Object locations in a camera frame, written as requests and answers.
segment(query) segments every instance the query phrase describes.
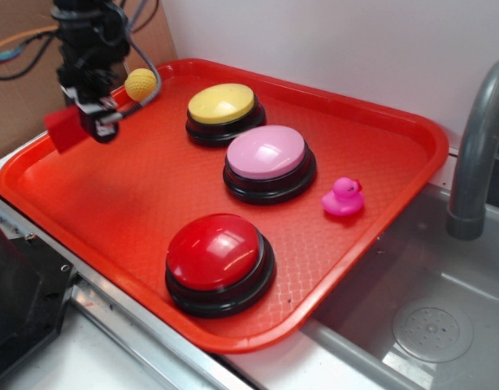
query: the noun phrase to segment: foam ball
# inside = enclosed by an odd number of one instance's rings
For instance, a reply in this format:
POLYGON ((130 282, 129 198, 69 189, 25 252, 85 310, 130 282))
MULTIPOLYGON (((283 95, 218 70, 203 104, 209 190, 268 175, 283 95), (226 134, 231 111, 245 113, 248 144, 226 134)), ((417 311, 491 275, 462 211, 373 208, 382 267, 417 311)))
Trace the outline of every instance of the foam ball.
POLYGON ((125 91, 134 101, 146 99, 157 84, 154 73, 149 69, 139 68, 131 71, 125 80, 125 91))

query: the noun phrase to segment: orange cable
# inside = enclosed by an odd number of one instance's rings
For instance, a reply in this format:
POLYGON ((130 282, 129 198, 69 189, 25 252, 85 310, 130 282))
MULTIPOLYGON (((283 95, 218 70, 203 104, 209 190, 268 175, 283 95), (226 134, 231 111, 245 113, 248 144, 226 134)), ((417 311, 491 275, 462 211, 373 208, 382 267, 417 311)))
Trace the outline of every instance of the orange cable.
POLYGON ((24 37, 30 37, 38 33, 44 33, 46 31, 54 31, 58 29, 58 26, 47 26, 47 27, 41 27, 41 28, 34 28, 33 30, 29 31, 24 31, 24 32, 19 32, 18 34, 15 34, 12 37, 8 37, 4 39, 3 41, 0 41, 0 47, 4 46, 6 43, 10 43, 13 41, 16 41, 17 39, 24 38, 24 37))

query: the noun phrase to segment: metal edge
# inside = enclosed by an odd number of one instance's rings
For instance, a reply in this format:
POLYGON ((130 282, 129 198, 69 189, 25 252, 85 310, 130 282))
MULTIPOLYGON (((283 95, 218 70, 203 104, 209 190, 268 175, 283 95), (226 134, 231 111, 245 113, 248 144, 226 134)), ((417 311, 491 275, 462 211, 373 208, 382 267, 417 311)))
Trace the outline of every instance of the metal edge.
POLYGON ((304 324, 302 333, 384 388, 423 390, 415 382, 386 366, 368 352, 312 318, 304 324))
POLYGON ((1 199, 0 218, 21 235, 34 233, 75 266, 85 282, 80 281, 75 287, 72 303, 131 356, 147 367, 162 384, 174 388, 178 383, 184 388, 189 388, 193 382, 199 384, 200 388, 204 388, 207 384, 210 388, 227 390, 254 388, 187 341, 1 199), (105 305, 109 307, 108 312, 107 310, 99 312, 93 308, 94 305, 88 305, 98 302, 100 303, 96 306, 105 305), (114 312, 110 310, 111 307, 118 309, 116 314, 111 315, 114 312))

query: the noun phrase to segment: red button cap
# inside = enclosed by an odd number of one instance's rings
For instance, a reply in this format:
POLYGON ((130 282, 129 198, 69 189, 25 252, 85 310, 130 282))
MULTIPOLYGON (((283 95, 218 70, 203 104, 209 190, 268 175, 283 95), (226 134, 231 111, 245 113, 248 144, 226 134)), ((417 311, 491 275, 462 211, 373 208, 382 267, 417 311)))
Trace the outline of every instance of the red button cap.
POLYGON ((167 267, 183 286, 200 291, 226 288, 258 261, 255 226, 238 215, 213 214, 189 223, 172 239, 167 267))

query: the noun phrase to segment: drain strainer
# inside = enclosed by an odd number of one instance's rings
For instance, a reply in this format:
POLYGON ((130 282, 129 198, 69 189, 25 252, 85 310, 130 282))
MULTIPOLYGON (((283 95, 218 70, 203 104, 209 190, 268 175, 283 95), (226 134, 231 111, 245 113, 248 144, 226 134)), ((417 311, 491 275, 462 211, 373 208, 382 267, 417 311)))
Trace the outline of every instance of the drain strainer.
POLYGON ((409 355, 432 363, 459 358, 473 339, 468 317, 439 298, 423 298, 405 304, 394 316, 393 333, 409 355))

